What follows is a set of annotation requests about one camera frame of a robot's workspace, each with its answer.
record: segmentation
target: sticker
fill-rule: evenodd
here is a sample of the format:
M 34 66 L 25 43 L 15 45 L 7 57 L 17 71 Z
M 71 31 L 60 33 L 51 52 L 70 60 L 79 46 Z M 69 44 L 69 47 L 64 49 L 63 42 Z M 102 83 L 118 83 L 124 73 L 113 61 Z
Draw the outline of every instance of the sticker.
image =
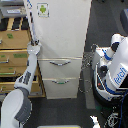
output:
M 37 10 L 39 17 L 49 17 L 49 6 L 47 3 L 38 3 Z
M 9 14 L 20 14 L 20 9 L 7 10 Z
M 21 53 L 21 54 L 13 54 L 14 58 L 27 58 L 27 54 Z
M 11 33 L 7 34 L 9 39 L 13 39 L 13 35 Z
M 8 68 L 9 70 L 13 69 L 13 68 Z
M 1 55 L 1 58 L 5 58 L 6 56 L 5 55 Z

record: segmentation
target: refrigerator door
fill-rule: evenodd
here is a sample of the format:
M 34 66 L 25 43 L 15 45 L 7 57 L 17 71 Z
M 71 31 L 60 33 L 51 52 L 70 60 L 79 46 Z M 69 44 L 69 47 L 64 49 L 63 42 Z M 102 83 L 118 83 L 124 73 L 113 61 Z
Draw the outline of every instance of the refrigerator door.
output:
M 91 0 L 24 0 L 31 27 L 32 11 L 36 36 L 42 43 L 39 58 L 83 55 Z

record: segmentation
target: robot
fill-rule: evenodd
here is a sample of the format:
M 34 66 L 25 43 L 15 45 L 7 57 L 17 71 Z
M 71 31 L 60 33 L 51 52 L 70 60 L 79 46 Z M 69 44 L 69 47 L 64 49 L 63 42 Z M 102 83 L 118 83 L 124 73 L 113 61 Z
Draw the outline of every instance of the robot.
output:
M 128 34 L 128 9 L 120 20 Z M 110 47 L 98 47 L 92 61 L 93 91 L 98 100 L 107 105 L 119 103 L 128 89 L 128 37 L 114 34 Z

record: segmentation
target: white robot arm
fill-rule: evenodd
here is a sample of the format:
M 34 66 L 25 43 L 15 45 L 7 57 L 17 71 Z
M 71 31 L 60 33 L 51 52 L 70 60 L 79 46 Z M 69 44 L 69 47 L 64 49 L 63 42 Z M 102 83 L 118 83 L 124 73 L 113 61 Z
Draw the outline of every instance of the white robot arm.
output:
M 37 46 L 28 46 L 27 69 L 21 77 L 17 78 L 14 85 L 15 90 L 6 96 L 2 104 L 1 128 L 23 128 L 23 125 L 30 116 L 32 105 L 28 95 L 31 92 L 37 67 L 36 54 L 39 52 L 40 46 L 40 43 Z

